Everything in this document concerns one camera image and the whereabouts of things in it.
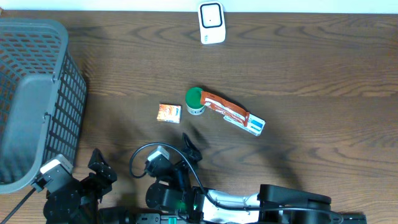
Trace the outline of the red Top chocolate bar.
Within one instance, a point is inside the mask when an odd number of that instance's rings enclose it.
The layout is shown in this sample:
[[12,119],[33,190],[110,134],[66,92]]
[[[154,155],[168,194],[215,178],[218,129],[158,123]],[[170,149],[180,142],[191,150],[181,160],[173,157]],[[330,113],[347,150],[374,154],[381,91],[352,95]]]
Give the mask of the red Top chocolate bar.
[[201,91],[200,104],[224,116],[230,117],[233,121],[243,126],[248,125],[250,112],[218,95],[207,91]]

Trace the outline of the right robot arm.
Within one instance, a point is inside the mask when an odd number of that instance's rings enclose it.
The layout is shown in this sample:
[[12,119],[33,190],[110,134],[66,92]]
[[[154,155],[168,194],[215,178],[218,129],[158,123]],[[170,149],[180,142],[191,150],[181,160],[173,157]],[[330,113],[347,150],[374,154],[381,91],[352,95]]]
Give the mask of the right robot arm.
[[170,212],[187,223],[342,223],[331,210],[331,198],[276,185],[262,184],[251,195],[231,195],[209,189],[198,179],[202,156],[189,137],[183,135],[183,149],[153,142],[145,172],[155,178],[146,193],[149,208]]

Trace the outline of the white Panadol box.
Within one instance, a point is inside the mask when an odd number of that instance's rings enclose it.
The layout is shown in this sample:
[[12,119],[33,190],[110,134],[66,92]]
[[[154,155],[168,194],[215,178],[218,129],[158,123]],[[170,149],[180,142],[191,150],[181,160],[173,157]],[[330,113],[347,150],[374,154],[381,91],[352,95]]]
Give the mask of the white Panadol box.
[[257,116],[250,114],[249,115],[249,120],[248,120],[248,125],[243,126],[242,124],[238,123],[237,121],[234,121],[232,118],[229,116],[224,116],[223,119],[249,133],[255,136],[260,136],[262,133],[262,130],[264,129],[266,125],[266,121],[258,118]]

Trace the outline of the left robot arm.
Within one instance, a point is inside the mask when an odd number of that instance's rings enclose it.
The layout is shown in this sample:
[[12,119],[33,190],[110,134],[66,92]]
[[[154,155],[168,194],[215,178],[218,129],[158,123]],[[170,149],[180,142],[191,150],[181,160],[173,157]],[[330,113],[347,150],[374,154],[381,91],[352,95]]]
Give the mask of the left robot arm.
[[88,176],[78,180],[72,176],[72,165],[58,155],[40,169],[47,189],[47,223],[134,223],[134,215],[124,207],[98,207],[118,179],[99,149],[94,149],[88,168]]

